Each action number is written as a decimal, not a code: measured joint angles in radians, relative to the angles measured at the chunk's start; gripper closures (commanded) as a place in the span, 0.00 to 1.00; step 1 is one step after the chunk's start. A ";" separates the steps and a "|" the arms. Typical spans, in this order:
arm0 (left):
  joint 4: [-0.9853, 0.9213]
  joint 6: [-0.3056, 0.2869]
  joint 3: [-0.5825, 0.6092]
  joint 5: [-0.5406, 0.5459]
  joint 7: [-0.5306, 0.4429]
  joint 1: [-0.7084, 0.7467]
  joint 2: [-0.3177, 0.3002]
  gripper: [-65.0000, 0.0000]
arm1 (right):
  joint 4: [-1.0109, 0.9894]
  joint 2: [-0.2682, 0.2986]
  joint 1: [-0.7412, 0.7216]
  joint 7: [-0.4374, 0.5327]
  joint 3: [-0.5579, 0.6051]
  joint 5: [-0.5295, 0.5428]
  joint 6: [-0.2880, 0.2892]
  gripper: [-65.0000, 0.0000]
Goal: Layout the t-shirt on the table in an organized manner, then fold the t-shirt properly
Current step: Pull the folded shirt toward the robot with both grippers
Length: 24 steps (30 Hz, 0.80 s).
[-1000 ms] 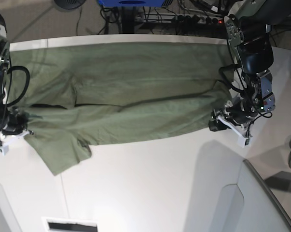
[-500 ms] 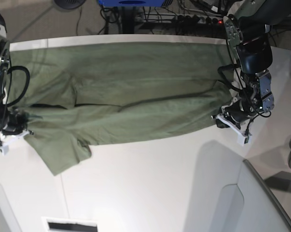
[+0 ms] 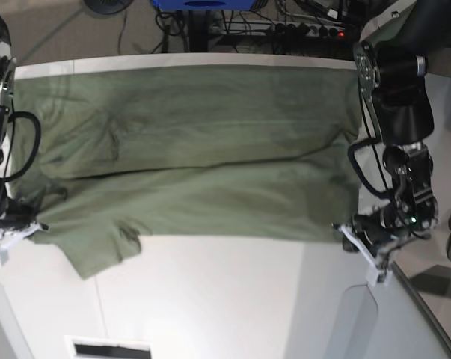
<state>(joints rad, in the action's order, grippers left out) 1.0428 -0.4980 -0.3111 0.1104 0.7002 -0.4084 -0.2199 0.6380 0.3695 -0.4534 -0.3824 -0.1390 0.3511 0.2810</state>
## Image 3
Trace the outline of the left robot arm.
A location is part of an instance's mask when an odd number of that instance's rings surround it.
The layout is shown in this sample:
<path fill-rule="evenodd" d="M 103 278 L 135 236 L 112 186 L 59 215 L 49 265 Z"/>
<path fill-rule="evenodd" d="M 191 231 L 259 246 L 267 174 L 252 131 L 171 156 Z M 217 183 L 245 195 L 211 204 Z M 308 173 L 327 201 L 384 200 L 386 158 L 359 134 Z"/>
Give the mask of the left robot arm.
<path fill-rule="evenodd" d="M 429 53 L 450 37 L 451 1 L 416 1 L 394 37 L 362 40 L 354 47 L 361 114 L 370 116 L 377 135 L 353 143 L 348 157 L 366 190 L 387 205 L 351 217 L 350 234 L 343 237 L 347 252 L 363 243 L 376 255 L 391 242 L 424 239 L 437 219 L 433 161 L 423 143 L 435 130 L 425 77 Z M 382 191 L 366 179 L 355 158 L 358 150 L 377 144 L 384 145 L 375 157 L 378 170 L 391 178 Z"/>

